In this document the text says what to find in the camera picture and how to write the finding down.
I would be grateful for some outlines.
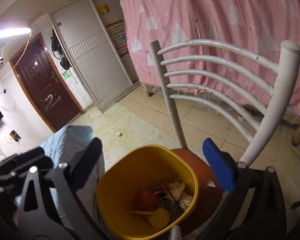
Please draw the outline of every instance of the chair backrest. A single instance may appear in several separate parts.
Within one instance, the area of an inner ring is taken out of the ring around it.
[[[184,47],[190,47],[190,46],[215,47],[248,58],[276,73],[277,78],[275,84],[272,87],[269,83],[267,83],[261,77],[257,76],[255,73],[248,70],[244,66],[221,57],[215,57],[209,55],[190,55],[190,56],[178,57],[169,60],[164,60],[163,58],[163,54],[167,52],[176,49],[181,49]],[[154,65],[157,69],[158,76],[160,79],[162,92],[172,120],[172,124],[178,136],[181,147],[187,148],[187,143],[181,128],[181,123],[178,116],[176,103],[174,101],[175,99],[185,99],[185,100],[190,100],[190,101],[204,104],[206,106],[213,108],[214,110],[222,114],[225,118],[227,118],[250,143],[247,150],[245,151],[242,158],[240,159],[240,161],[245,162],[248,166],[250,166],[251,163],[258,157],[258,155],[261,153],[261,151],[264,149],[264,147],[272,137],[273,133],[278,127],[289,105],[296,84],[298,71],[299,71],[300,48],[292,41],[281,42],[279,64],[273,63],[272,61],[266,59],[265,57],[260,56],[247,49],[243,49],[229,43],[225,43],[221,41],[213,41],[213,40],[186,41],[177,45],[167,47],[165,49],[160,48],[160,44],[158,41],[153,41],[150,43],[150,48],[154,60]],[[227,79],[226,77],[223,77],[217,73],[210,72],[207,70],[187,69],[187,70],[179,70],[179,71],[172,71],[172,72],[167,71],[166,65],[174,64],[178,62],[185,62],[185,61],[211,62],[211,63],[216,63],[231,68],[243,74],[244,76],[249,78],[252,82],[254,82],[257,86],[262,88],[266,93],[269,94],[271,100],[268,106],[265,106],[256,97],[254,97],[252,94],[247,92],[244,88],[242,88],[238,84]],[[169,78],[178,75],[201,75],[222,82],[226,86],[238,92],[248,102],[250,102],[252,106],[258,109],[258,111],[260,111],[264,115],[261,123],[255,120],[254,117],[249,112],[247,112],[242,106],[240,106],[238,103],[236,103],[234,100],[232,100],[230,97],[226,96],[225,94],[221,93],[220,91],[199,84],[189,84],[189,83],[171,84]],[[220,99],[228,103],[231,107],[233,107],[256,130],[255,135],[252,136],[235,117],[233,117],[229,112],[227,112],[220,106],[216,105],[215,103],[194,96],[173,94],[172,91],[173,88],[194,88],[194,89],[204,90],[205,92],[211,93],[219,97]]]

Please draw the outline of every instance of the screw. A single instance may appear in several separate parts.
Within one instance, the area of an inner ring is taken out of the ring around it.
[[[65,169],[67,166],[68,166],[68,163],[66,163],[66,162],[61,162],[61,163],[59,163],[59,165],[58,165],[58,167],[59,167],[60,169]]]
[[[269,171],[270,173],[274,173],[274,171],[275,171],[274,167],[271,167],[271,166],[268,167],[267,169],[268,169],[268,171]]]
[[[247,165],[244,162],[238,162],[237,163],[238,168],[240,169],[245,169],[245,167],[247,167]]]
[[[30,173],[35,173],[35,172],[37,172],[37,170],[38,170],[38,167],[37,167],[37,166],[32,166],[32,167],[29,169]]]

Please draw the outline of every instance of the green sticker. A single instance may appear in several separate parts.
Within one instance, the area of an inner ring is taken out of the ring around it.
[[[69,70],[64,71],[64,72],[62,73],[62,75],[63,75],[63,78],[64,78],[65,80],[71,78],[71,73],[70,73]]]

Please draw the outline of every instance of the brown chair seat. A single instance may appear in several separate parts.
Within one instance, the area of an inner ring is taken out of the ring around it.
[[[173,149],[174,153],[184,159],[194,170],[198,177],[200,190],[195,210],[183,222],[179,224],[182,236],[196,230],[207,221],[215,212],[222,198],[223,190],[212,169],[197,155],[188,149]],[[208,187],[207,182],[212,180],[216,187]]]

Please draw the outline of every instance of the brown door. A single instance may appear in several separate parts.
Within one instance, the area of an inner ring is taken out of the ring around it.
[[[15,65],[22,52],[12,60]],[[80,113],[49,61],[40,38],[32,41],[16,66],[18,77],[33,104],[55,128],[61,129]]]

